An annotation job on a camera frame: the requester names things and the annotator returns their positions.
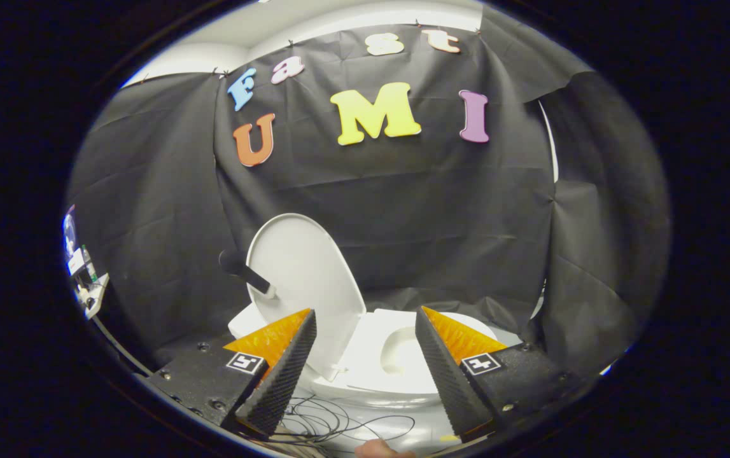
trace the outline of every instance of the white label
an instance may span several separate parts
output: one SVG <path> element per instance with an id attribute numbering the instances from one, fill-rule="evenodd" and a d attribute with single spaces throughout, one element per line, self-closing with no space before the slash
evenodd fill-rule
<path id="1" fill-rule="evenodd" d="M 76 249 L 75 252 L 73 252 L 73 256 L 71 256 L 71 260 L 67 262 L 67 269 L 68 272 L 71 273 L 71 275 L 74 275 L 77 270 L 82 268 L 82 266 L 85 264 L 85 260 L 82 258 L 82 249 Z"/>

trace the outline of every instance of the white wall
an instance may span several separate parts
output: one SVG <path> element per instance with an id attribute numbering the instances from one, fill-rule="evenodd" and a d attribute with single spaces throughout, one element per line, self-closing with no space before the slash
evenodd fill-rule
<path id="1" fill-rule="evenodd" d="M 220 29 L 225 29 L 226 37 L 235 34 L 234 28 L 239 20 L 239 13 L 230 13 L 224 18 L 214 21 L 199 31 L 182 39 L 178 44 L 170 46 L 163 53 L 155 57 L 149 64 L 138 70 L 124 86 L 155 76 L 173 73 L 205 72 L 210 73 L 214 67 L 222 70 L 234 70 L 237 67 L 257 59 L 261 55 L 269 54 L 274 50 L 288 46 L 288 40 L 295 43 L 318 35 L 331 34 L 339 30 L 355 29 L 368 25 L 382 24 L 420 24 L 430 26 L 444 26 L 454 29 L 474 31 L 481 26 L 481 3 L 469 0 L 444 0 L 454 2 L 432 3 L 418 1 L 393 1 L 381 3 L 363 3 L 356 6 L 347 6 L 335 11 L 328 11 L 309 20 L 296 21 L 285 29 L 267 30 L 271 24 L 262 23 L 256 30 L 257 40 L 249 41 L 251 32 L 243 35 L 245 43 L 254 43 L 251 47 L 236 43 L 217 43 L 220 40 Z M 247 6 L 274 6 L 271 3 Z M 204 38 L 202 43 L 193 41 Z"/>
<path id="2" fill-rule="evenodd" d="M 440 25 L 474 31 L 481 26 L 482 14 L 483 10 L 479 3 L 475 3 L 473 8 L 431 2 L 383 2 L 350 6 L 312 18 L 272 35 L 251 47 L 249 60 L 288 46 L 288 40 L 298 43 L 319 35 L 369 25 L 415 24 L 418 19 L 422 25 Z"/>
<path id="3" fill-rule="evenodd" d="M 138 70 L 124 86 L 133 84 L 155 76 L 171 75 L 173 73 L 206 72 L 210 73 L 214 67 L 218 72 L 234 70 L 248 62 L 246 56 L 249 50 L 242 46 L 233 46 L 225 43 L 187 43 L 174 45 L 151 60 Z"/>

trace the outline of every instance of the toilet lid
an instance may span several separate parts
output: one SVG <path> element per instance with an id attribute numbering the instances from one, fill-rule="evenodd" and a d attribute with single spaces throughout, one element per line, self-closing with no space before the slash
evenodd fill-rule
<path id="1" fill-rule="evenodd" d="M 268 299 L 248 286 L 267 323 L 305 308 L 316 313 L 316 339 L 307 364 L 327 380 L 336 376 L 356 323 L 365 313 L 359 287 L 333 238 L 301 214 L 281 214 L 260 227 L 246 264 L 275 287 Z"/>

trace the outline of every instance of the black curtain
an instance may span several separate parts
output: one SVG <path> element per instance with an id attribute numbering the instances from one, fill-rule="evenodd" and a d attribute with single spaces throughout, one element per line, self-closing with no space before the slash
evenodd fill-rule
<path id="1" fill-rule="evenodd" d="M 670 223 L 636 117 L 576 57 L 495 11 L 484 12 L 481 34 L 444 29 L 459 54 L 433 49 L 422 29 L 336 32 L 228 78 L 163 76 L 117 93 L 80 151 L 69 202 L 80 240 L 157 359 L 176 342 L 225 331 L 249 298 L 219 272 L 217 254 L 245 252 L 283 212 L 327 229 L 369 310 L 428 305 L 526 338 L 542 331 L 550 354 L 582 370 L 633 341 L 659 287 Z M 368 54 L 365 38 L 383 32 L 403 52 Z M 271 70 L 294 55 L 303 72 L 272 85 Z M 250 67 L 254 96 L 235 112 L 226 91 Z M 330 97 L 354 89 L 373 102 L 397 81 L 411 86 L 422 132 L 339 145 Z M 489 142 L 459 137 L 459 90 L 489 98 Z M 254 125 L 256 150 L 255 122 L 267 113 L 276 115 L 274 151 L 248 168 L 232 134 Z M 542 321 L 530 323 L 547 273 Z"/>

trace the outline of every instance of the human hand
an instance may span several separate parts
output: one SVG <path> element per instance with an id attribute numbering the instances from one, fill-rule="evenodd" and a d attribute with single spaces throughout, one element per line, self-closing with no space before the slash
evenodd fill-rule
<path id="1" fill-rule="evenodd" d="M 356 458 L 415 458 L 414 452 L 396 452 L 384 440 L 369 440 L 353 452 Z"/>

